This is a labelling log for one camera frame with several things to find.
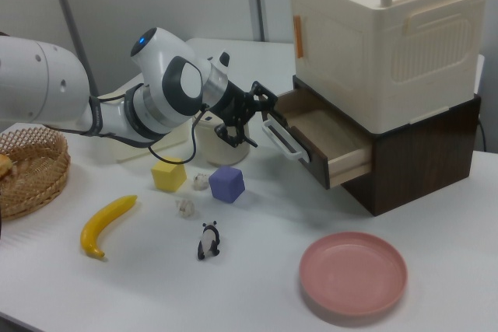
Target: wooden box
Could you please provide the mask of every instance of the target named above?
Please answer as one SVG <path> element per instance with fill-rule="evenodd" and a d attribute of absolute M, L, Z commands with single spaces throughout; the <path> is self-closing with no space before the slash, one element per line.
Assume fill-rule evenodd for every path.
<path fill-rule="evenodd" d="M 469 175 L 478 96 L 374 135 L 295 76 L 293 83 L 294 90 L 279 97 L 276 110 L 283 115 L 279 123 L 307 150 L 310 162 L 301 163 L 324 188 L 341 184 L 373 215 Z"/>

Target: open drawer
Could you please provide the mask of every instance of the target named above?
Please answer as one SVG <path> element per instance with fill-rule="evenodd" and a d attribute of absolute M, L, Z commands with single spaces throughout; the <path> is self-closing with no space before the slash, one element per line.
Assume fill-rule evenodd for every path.
<path fill-rule="evenodd" d="M 325 188 L 371 171 L 371 135 L 309 89 L 279 96 L 275 109 L 281 118 L 263 114 L 268 136 L 284 153 L 295 155 L 296 146 L 281 128 L 292 135 L 307 153 L 299 161 Z"/>

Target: drawer handle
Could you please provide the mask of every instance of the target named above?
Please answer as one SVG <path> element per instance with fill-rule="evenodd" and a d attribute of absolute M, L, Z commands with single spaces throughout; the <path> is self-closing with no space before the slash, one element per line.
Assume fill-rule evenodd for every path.
<path fill-rule="evenodd" d="M 287 159 L 292 161 L 303 159 L 306 163 L 310 162 L 310 157 L 308 156 L 306 150 L 270 114 L 268 115 L 268 119 L 263 122 L 262 128 L 273 144 L 275 144 L 280 151 L 282 151 Z M 292 147 L 292 150 L 279 139 L 274 131 L 279 133 L 279 135 L 289 144 L 289 146 Z"/>

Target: bread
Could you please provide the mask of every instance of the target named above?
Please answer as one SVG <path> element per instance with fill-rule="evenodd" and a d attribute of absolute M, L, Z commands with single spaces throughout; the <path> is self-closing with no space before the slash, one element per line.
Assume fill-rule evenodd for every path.
<path fill-rule="evenodd" d="M 3 178 L 12 168 L 12 161 L 6 155 L 0 155 L 0 179 Z"/>

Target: pink plastic plate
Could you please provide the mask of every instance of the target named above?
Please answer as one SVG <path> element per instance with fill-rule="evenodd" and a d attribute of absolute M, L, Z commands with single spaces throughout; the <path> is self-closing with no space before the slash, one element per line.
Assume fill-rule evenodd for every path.
<path fill-rule="evenodd" d="M 401 254 L 382 239 L 340 232 L 311 244 L 300 263 L 306 293 L 319 305 L 347 316 L 367 316 L 393 306 L 408 272 Z"/>

